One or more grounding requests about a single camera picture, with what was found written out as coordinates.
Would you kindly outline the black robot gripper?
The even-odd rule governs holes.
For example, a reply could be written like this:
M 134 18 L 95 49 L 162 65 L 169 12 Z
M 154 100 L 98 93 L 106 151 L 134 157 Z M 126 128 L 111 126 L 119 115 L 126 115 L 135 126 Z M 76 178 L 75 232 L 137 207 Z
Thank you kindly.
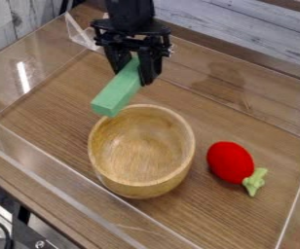
M 95 43 L 115 73 L 137 52 L 141 85 L 149 86 L 162 73 L 162 56 L 171 55 L 171 30 L 155 21 L 154 0 L 105 0 L 109 16 L 95 19 Z

